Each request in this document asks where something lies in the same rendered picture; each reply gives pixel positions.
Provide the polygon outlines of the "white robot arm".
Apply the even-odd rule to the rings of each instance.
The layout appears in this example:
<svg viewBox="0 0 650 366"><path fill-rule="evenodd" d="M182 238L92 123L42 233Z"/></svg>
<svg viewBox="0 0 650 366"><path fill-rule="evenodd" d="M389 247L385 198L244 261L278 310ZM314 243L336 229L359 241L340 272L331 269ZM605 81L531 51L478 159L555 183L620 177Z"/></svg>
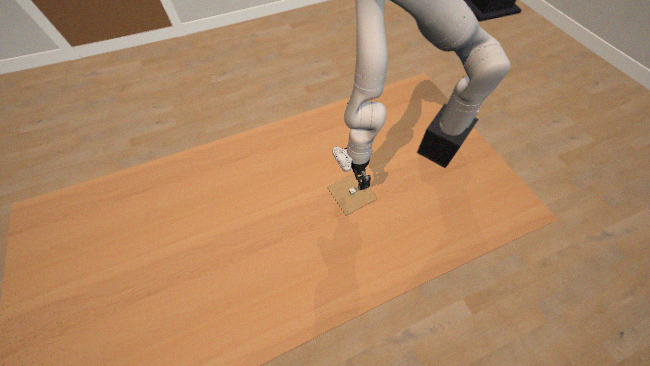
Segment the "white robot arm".
<svg viewBox="0 0 650 366"><path fill-rule="evenodd" d="M421 34L436 48L454 51L460 58L468 76L457 82L439 127L448 135L461 134L470 126L485 98L509 71L510 61L502 46L479 26L464 0L390 1L414 17ZM332 149L344 172L351 170L351 163L369 161L373 140L386 120L385 106L381 102L368 101L382 94L387 72L384 4L385 0L356 0L355 79L344 114L344 121L351 130L347 149Z"/></svg>

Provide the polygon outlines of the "tan square mat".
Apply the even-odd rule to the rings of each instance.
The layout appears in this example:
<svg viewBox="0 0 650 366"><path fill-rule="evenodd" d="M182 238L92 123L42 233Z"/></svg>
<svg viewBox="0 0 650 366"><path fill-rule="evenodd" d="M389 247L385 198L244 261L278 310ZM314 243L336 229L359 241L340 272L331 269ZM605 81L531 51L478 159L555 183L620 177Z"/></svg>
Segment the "tan square mat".
<svg viewBox="0 0 650 366"><path fill-rule="evenodd" d="M346 216L377 199L369 187L361 191L358 190L358 184L358 180L356 180L353 173L327 186ZM351 195L349 189L353 187L356 193Z"/></svg>

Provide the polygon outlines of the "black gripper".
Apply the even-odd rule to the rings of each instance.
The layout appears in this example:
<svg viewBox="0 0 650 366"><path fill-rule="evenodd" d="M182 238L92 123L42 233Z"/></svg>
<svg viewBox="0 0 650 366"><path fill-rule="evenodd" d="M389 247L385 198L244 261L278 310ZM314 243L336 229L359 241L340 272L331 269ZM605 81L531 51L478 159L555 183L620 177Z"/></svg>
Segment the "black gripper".
<svg viewBox="0 0 650 366"><path fill-rule="evenodd" d="M370 161L370 159L369 159ZM364 164L354 164L351 163L351 168L354 167L353 172L355 174L356 180L358 180L358 190L364 190L370 187L371 176L366 174L365 168L369 164L369 161ZM362 175L359 176L358 175ZM362 182L361 182L362 179Z"/></svg>

